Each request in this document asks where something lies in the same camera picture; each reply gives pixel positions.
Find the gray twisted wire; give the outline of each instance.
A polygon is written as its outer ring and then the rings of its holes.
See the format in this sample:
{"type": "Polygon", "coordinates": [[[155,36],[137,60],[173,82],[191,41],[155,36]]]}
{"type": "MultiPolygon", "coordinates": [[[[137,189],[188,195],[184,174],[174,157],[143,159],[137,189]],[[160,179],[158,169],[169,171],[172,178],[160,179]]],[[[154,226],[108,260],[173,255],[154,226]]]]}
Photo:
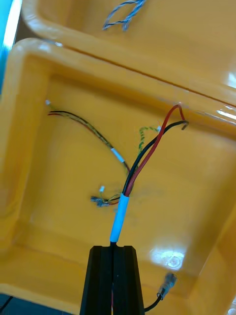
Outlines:
{"type": "Polygon", "coordinates": [[[108,15],[108,17],[104,23],[103,30],[108,29],[112,25],[123,24],[122,29],[123,29],[123,31],[126,31],[129,27],[130,21],[138,13],[138,11],[142,8],[142,6],[145,4],[145,2],[146,2],[146,0],[129,0],[129,1],[125,1],[125,2],[121,3],[117,7],[115,7],[114,10],[108,15]],[[127,4],[136,4],[136,6],[133,8],[133,10],[130,12],[130,14],[126,16],[126,18],[124,20],[109,23],[110,19],[113,17],[113,15],[116,13],[116,11],[118,11],[121,7],[123,7],[124,5],[127,5],[127,4]]]}

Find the white heat shrink tubing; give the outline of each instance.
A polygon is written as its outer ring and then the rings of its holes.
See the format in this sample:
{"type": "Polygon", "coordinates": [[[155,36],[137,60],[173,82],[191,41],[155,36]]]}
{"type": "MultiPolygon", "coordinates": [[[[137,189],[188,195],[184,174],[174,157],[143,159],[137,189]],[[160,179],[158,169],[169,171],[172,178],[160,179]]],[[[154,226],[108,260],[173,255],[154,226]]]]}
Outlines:
{"type": "Polygon", "coordinates": [[[124,223],[124,218],[125,218],[128,202],[129,202],[129,197],[126,197],[125,195],[121,194],[120,199],[119,199],[119,204],[118,204],[118,211],[114,219],[112,232],[110,236],[110,241],[112,243],[118,242],[119,235],[120,235],[123,223],[124,223]]]}

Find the yellow plastic box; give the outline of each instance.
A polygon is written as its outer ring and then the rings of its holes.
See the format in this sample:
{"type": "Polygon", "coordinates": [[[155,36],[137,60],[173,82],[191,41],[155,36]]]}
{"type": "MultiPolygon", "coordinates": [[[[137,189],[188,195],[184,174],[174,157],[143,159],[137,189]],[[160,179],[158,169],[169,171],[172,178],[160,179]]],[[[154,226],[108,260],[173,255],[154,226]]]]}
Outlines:
{"type": "Polygon", "coordinates": [[[235,1],[147,0],[127,32],[121,25],[103,31],[121,2],[23,0],[23,16],[43,38],[235,105],[235,1]]]}
{"type": "Polygon", "coordinates": [[[96,126],[129,165],[139,128],[162,124],[181,101],[189,127],[165,134],[138,177],[119,244],[137,250],[145,306],[167,270],[178,276],[152,314],[227,313],[236,295],[235,108],[37,39],[13,48],[0,104],[0,291],[79,314],[89,249],[109,244],[115,215],[89,198],[125,181],[83,126],[47,116],[48,100],[96,126]]]}

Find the stripped wire end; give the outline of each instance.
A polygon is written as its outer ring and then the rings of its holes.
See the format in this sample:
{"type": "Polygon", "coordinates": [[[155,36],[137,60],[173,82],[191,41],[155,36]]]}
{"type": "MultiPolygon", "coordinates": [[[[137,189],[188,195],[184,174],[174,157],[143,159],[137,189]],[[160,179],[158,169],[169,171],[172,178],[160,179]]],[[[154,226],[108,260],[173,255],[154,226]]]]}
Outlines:
{"type": "Polygon", "coordinates": [[[98,208],[109,207],[111,205],[109,202],[104,201],[102,198],[96,196],[91,196],[90,201],[96,202],[98,208]]]}

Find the blue surface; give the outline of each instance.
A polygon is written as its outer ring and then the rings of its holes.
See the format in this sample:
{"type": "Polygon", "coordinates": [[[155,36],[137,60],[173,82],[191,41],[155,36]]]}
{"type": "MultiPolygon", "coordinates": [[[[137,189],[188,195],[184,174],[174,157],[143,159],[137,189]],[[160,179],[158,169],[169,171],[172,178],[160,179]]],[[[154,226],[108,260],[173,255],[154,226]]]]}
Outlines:
{"type": "MultiPolygon", "coordinates": [[[[8,295],[0,294],[0,308],[9,298],[8,295]]],[[[47,308],[32,302],[13,298],[7,305],[2,315],[70,315],[66,312],[47,308]]]]}
{"type": "Polygon", "coordinates": [[[0,94],[8,54],[14,44],[22,0],[0,0],[0,94]]]}

